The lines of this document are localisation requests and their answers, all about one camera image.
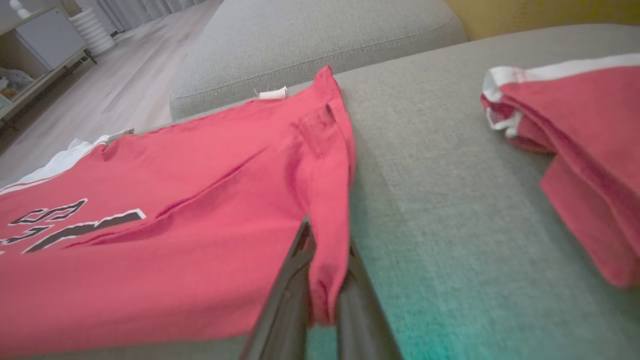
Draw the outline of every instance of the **white plant pot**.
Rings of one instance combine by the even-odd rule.
[[[70,17],[69,21],[76,27],[94,56],[102,55],[116,46],[92,8]]]

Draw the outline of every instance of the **folded red garment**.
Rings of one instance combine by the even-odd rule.
[[[556,154],[542,188],[612,284],[640,283],[640,54],[496,67],[481,101],[492,129]]]
[[[313,315],[333,322],[354,170],[325,67],[294,97],[97,143],[60,174],[7,186],[0,353],[247,333],[306,214]]]

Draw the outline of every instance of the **gray cabinet door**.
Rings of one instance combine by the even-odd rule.
[[[18,26],[16,32],[51,68],[60,66],[84,46],[84,40],[58,9]]]

